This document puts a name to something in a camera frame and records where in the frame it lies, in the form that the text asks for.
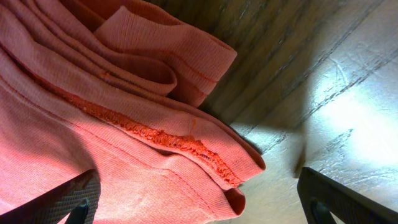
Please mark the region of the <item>coral red t-shirt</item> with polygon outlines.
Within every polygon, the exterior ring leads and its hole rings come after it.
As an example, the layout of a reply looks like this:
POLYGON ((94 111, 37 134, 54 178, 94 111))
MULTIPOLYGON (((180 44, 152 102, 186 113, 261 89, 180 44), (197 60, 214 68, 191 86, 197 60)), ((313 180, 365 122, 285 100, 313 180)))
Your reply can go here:
POLYGON ((145 1, 2 1, 1 213, 95 170, 95 223, 240 216, 266 165, 199 109, 236 55, 145 1))

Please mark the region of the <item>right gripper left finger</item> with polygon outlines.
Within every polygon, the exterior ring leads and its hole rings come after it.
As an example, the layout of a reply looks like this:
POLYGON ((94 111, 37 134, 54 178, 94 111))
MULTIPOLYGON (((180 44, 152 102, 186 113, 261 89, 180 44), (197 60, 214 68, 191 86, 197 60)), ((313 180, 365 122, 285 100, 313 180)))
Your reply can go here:
POLYGON ((1 223, 92 224, 101 195, 100 177, 88 170, 47 193, 1 215, 1 223))

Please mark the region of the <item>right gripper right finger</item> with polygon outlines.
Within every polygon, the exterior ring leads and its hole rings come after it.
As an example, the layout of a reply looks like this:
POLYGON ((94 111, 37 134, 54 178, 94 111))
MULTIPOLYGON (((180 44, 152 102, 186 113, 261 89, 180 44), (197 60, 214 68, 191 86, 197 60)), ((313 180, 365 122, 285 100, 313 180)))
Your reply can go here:
POLYGON ((342 222, 397 224, 397 212, 345 187, 333 179, 303 167, 297 191, 311 224, 342 222))

